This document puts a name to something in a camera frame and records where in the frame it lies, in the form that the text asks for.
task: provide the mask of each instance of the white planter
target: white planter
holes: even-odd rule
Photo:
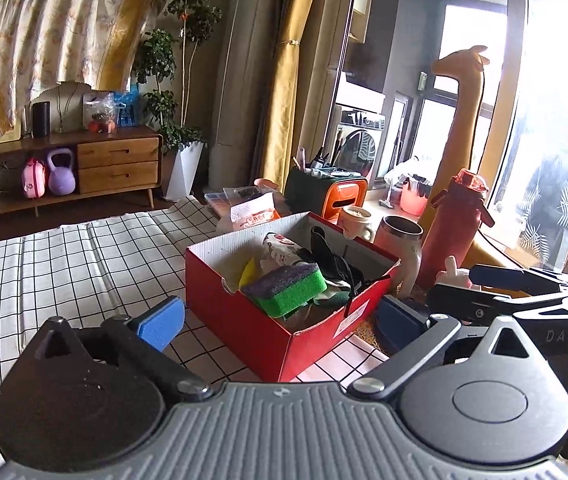
[[[166,200],[177,202],[190,195],[203,146],[201,142],[194,142],[175,155],[173,171],[171,171],[171,177],[164,193]]]

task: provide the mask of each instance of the white cabinet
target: white cabinet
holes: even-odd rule
[[[364,43],[366,40],[370,2],[371,0],[353,0],[349,38],[358,43]]]

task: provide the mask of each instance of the wooden drawer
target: wooden drawer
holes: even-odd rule
[[[136,162],[103,168],[88,168],[77,171],[80,193],[110,191],[129,187],[154,187],[158,183],[157,162]]]
[[[84,170],[85,168],[102,168],[115,164],[157,161],[159,145],[158,137],[78,144],[77,167]]]

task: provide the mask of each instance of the green sponge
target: green sponge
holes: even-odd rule
[[[297,264],[272,270],[241,288],[270,317],[282,317],[326,290],[317,264]]]

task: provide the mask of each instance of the wooden floor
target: wooden floor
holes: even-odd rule
[[[154,209],[166,209],[171,205],[172,202],[162,200],[155,194]],[[144,190],[43,206],[40,208],[39,217],[35,216],[32,209],[17,211],[0,215],[0,240],[26,236],[64,224],[90,222],[109,216],[150,210]]]

